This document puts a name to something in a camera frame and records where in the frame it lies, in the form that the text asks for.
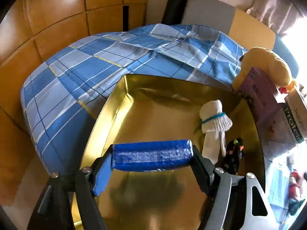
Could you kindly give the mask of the yellow plush bear toy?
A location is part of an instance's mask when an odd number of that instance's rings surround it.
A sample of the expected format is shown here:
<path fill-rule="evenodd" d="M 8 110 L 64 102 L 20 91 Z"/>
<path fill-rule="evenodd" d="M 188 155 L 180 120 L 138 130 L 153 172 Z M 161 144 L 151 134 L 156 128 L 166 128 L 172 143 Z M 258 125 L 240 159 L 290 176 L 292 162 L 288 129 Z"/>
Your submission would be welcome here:
<path fill-rule="evenodd" d="M 252 67 L 264 71 L 277 87 L 287 87 L 294 80 L 286 61 L 267 48 L 253 47 L 240 57 L 239 62 L 240 72 L 232 83 L 235 91 L 239 90 Z"/>

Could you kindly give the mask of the white protein powder can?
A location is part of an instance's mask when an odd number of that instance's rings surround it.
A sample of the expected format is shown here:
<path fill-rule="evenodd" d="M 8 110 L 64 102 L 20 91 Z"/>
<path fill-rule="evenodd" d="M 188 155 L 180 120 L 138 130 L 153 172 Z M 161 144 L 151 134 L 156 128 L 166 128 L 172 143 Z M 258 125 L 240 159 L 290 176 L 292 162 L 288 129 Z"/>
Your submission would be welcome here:
<path fill-rule="evenodd" d="M 295 87 L 285 103 L 260 127 L 264 143 L 263 154 L 274 159 L 306 140 L 306 103 Z"/>

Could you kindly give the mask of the yellow and teal headboard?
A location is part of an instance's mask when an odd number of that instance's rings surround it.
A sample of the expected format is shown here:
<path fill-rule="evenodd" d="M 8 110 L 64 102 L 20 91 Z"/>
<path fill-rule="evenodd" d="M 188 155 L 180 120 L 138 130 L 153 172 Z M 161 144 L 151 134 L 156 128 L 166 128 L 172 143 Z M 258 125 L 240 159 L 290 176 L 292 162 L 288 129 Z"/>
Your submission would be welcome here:
<path fill-rule="evenodd" d="M 209 26 L 230 36 L 245 49 L 264 47 L 284 59 L 296 78 L 299 65 L 281 38 L 251 15 L 219 0 L 187 0 L 182 24 Z"/>

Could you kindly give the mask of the black rolled mat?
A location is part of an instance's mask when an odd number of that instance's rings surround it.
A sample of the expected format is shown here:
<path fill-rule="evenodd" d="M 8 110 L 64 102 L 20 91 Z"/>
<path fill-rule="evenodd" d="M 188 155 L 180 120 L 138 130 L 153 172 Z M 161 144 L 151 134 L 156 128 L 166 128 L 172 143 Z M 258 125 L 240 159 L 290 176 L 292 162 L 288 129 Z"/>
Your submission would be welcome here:
<path fill-rule="evenodd" d="M 162 24 L 181 24 L 187 0 L 168 0 L 161 20 Z"/>

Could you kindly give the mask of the white sock with teal band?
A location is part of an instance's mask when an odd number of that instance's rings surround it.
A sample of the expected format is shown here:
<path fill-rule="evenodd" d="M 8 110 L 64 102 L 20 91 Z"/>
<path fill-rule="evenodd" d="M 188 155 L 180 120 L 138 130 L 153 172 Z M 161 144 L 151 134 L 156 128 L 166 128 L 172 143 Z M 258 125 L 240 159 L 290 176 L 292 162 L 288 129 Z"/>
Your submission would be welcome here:
<path fill-rule="evenodd" d="M 233 122 L 223 112 L 220 100 L 209 101 L 204 104 L 199 112 L 201 130 L 205 134 L 202 156 L 216 164 L 221 153 L 226 156 L 225 133 L 232 127 Z"/>

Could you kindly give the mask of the blue plaid bed sheet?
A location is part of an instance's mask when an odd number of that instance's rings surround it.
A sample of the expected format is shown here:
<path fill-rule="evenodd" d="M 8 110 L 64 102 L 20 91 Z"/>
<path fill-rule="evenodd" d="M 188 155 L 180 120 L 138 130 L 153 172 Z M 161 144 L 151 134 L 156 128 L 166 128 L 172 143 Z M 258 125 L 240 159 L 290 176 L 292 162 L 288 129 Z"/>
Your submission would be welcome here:
<path fill-rule="evenodd" d="M 143 74 L 227 87 L 246 49 L 204 25 L 151 24 L 99 33 L 60 50 L 24 81 L 20 100 L 26 126 L 48 173 L 80 166 L 96 118 L 120 78 Z"/>

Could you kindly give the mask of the blue foil packet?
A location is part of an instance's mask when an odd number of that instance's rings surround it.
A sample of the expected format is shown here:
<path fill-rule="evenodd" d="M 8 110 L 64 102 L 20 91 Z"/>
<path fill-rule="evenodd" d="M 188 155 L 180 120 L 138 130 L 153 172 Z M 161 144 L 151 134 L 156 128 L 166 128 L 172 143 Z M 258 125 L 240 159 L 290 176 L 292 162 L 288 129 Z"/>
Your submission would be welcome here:
<path fill-rule="evenodd" d="M 194 155 L 191 140 L 115 144 L 112 168 L 120 171 L 152 172 L 189 165 Z"/>

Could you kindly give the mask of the red plush toy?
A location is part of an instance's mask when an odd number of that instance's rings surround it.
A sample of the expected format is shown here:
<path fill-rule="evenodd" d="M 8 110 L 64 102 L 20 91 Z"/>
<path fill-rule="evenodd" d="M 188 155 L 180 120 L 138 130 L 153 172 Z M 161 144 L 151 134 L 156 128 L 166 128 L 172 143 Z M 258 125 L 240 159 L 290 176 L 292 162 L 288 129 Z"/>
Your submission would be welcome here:
<path fill-rule="evenodd" d="M 302 176 L 294 170 L 290 173 L 288 190 L 288 211 L 291 216 L 297 213 L 305 201 L 302 193 Z"/>

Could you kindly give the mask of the wooden wardrobe panels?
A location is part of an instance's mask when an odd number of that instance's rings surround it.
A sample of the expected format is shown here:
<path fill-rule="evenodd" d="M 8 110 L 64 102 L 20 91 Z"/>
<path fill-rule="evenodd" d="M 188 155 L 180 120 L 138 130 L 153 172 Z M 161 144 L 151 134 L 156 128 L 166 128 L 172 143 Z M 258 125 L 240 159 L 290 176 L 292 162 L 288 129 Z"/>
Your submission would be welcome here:
<path fill-rule="evenodd" d="M 147 0 L 1 0 L 1 205 L 10 206 L 34 151 L 20 89 L 74 41 L 145 24 Z"/>

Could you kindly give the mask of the pink curtain left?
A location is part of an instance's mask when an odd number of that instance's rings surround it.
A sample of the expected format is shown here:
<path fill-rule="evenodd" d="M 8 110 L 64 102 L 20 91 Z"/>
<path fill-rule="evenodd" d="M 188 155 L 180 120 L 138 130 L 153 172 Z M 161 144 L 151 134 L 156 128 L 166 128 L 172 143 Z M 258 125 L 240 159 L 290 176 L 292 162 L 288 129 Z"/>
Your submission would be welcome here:
<path fill-rule="evenodd" d="M 295 24 L 302 19 L 290 0 L 254 0 L 246 13 L 268 26 L 280 37 L 294 33 Z"/>

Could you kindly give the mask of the purple cardboard box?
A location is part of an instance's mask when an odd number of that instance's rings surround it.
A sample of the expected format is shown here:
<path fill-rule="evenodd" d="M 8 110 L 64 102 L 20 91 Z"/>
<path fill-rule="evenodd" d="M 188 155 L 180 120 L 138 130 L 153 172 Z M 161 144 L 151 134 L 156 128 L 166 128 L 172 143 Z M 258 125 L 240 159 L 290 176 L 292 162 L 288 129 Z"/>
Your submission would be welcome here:
<path fill-rule="evenodd" d="M 239 87 L 247 98 L 257 126 L 273 116 L 284 104 L 280 93 L 268 74 L 258 67 L 252 67 Z"/>

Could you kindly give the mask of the gold tray box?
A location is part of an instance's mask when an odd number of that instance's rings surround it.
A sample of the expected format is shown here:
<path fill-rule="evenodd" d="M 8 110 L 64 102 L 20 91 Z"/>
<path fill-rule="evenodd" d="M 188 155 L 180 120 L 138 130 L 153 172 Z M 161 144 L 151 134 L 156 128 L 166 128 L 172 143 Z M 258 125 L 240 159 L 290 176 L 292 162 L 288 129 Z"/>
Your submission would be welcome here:
<path fill-rule="evenodd" d="M 97 118 L 82 167 L 90 166 L 111 144 L 189 139 L 203 147 L 199 111 L 219 100 L 233 126 L 226 140 L 242 138 L 245 156 L 239 175 L 256 175 L 265 186 L 260 140 L 247 102 L 219 85 L 160 76 L 123 76 Z M 163 172 L 114 170 L 97 198 L 108 229 L 197 229 L 206 200 L 190 167 Z"/>

